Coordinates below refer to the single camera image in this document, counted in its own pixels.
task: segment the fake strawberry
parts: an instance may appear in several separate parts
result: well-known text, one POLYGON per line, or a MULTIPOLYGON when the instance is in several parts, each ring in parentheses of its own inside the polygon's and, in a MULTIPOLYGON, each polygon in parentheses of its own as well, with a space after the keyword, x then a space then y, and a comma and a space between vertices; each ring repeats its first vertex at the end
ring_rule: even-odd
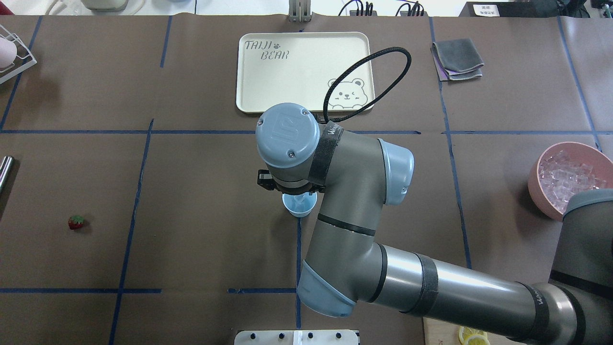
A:
POLYGON ((73 215, 72 217, 68 218, 68 227, 71 230, 80 229, 83 227, 83 221, 85 221, 85 219, 83 219, 83 217, 80 215, 73 215))

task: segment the black velcro strap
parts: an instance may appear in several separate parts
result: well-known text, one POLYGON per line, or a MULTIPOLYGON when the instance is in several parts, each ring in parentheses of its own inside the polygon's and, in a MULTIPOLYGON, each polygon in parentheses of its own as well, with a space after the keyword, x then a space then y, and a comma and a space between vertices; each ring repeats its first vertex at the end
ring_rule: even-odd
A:
POLYGON ((422 288, 419 299, 406 313, 413 316, 425 316, 432 309, 438 296, 438 270, 431 258, 418 253, 414 254, 417 255, 422 265, 422 288))
POLYGON ((606 298, 607 300, 613 300, 613 288, 605 285, 586 281, 585 279, 558 272, 554 269, 549 274, 549 279, 553 279, 557 282, 561 282, 562 284, 572 286, 585 292, 593 293, 594 295, 606 298))
POLYGON ((383 290, 383 284, 385 283, 385 277, 387 276, 387 251, 385 247, 379 244, 379 248, 381 248, 381 275, 379 275, 379 284, 377 285, 377 289, 373 296, 368 300, 368 303, 372 303, 379 298, 379 294, 383 290))
POLYGON ((583 308, 581 308, 581 304, 570 291, 559 285, 556 285, 556 287, 562 290, 566 297, 568 297, 573 305, 573 309, 575 309, 575 316, 577 317, 577 330, 575 331, 575 337, 570 345, 581 345, 585 338, 585 313, 583 312, 583 308))
POLYGON ((316 185, 325 185, 332 155, 334 155, 334 150, 337 148, 341 135, 343 135, 343 130, 343 127, 334 122, 328 122, 324 128, 324 132, 321 134, 313 154, 311 170, 308 173, 308 180, 310 182, 316 185))
POLYGON ((545 334, 546 328, 549 325, 549 308, 547 307, 547 300, 545 296, 534 287, 518 282, 528 289, 532 295, 532 299, 535 302, 535 321, 532 323, 532 328, 528 333, 519 338, 509 338, 510 340, 517 341, 518 343, 525 343, 528 339, 538 339, 539 335, 545 334))
POLYGON ((345 230, 349 230, 349 231, 353 231, 355 233, 358 234, 362 234, 362 235, 368 235, 368 236, 374 236, 375 235, 375 231, 369 228, 362 228, 359 227, 357 225, 353 225, 353 224, 349 224, 349 223, 345 223, 342 220, 338 220, 338 219, 334 219, 332 217, 328 217, 327 215, 323 215, 323 214, 318 214, 317 215, 317 219, 321 220, 322 222, 326 222, 330 225, 333 225, 337 228, 342 228, 345 230))

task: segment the white wire rack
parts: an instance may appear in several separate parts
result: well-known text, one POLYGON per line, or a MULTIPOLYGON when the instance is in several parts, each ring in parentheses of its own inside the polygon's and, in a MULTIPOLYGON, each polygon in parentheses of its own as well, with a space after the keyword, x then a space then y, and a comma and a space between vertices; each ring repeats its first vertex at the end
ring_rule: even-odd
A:
POLYGON ((34 66, 36 64, 36 59, 30 49, 23 43, 23 41, 14 33, 11 33, 9 30, 2 25, 0 25, 0 36, 2 38, 7 39, 17 45, 17 57, 12 64, 8 67, 2 69, 0 71, 0 84, 5 81, 15 77, 17 74, 25 71, 26 69, 34 66))

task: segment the pink bowl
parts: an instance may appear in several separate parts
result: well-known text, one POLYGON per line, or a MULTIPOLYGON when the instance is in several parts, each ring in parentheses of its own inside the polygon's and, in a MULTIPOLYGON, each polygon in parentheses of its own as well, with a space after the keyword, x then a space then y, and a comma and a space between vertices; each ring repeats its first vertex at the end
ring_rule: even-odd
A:
POLYGON ((613 188, 613 162, 600 151, 594 149, 592 146, 571 141, 559 142, 558 144, 550 146, 543 152, 530 170, 528 191, 536 206, 547 216, 558 222, 562 221, 563 214, 560 213, 545 196, 543 186, 541 186, 541 179, 538 176, 538 167, 542 159, 546 159, 553 153, 562 150, 568 153, 572 161, 593 166, 594 169, 592 170, 592 174, 599 179, 605 180, 607 182, 606 188, 613 188))

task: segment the gray cloth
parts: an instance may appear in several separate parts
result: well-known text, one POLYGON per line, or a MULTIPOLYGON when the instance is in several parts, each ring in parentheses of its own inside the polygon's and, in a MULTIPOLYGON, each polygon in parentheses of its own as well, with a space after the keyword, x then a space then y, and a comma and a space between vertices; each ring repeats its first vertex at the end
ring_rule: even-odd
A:
POLYGON ((483 67, 483 60, 470 38, 433 42, 443 68, 450 72, 464 73, 483 67))
POLYGON ((432 55, 440 81, 466 80, 483 75, 483 60, 470 38, 433 42, 432 55))

